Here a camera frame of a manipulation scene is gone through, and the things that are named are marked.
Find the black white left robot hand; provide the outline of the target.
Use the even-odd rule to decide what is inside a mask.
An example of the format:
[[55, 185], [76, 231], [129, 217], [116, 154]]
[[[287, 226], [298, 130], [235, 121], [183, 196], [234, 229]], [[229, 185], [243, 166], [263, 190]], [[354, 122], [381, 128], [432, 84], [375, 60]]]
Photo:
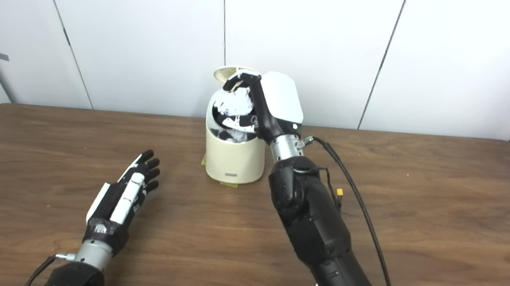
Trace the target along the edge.
[[138, 155], [116, 182], [104, 183], [86, 214], [83, 241], [108, 245], [112, 256], [123, 250], [133, 218], [160, 185], [159, 165], [159, 158], [149, 149]]

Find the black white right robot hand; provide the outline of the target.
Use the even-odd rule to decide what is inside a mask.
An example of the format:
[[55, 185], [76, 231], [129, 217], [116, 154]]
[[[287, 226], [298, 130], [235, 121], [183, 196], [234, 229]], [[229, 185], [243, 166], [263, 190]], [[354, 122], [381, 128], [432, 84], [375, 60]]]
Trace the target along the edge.
[[292, 78], [230, 66], [214, 74], [223, 83], [214, 102], [217, 124], [254, 134], [267, 144], [282, 136], [301, 137], [304, 114]]

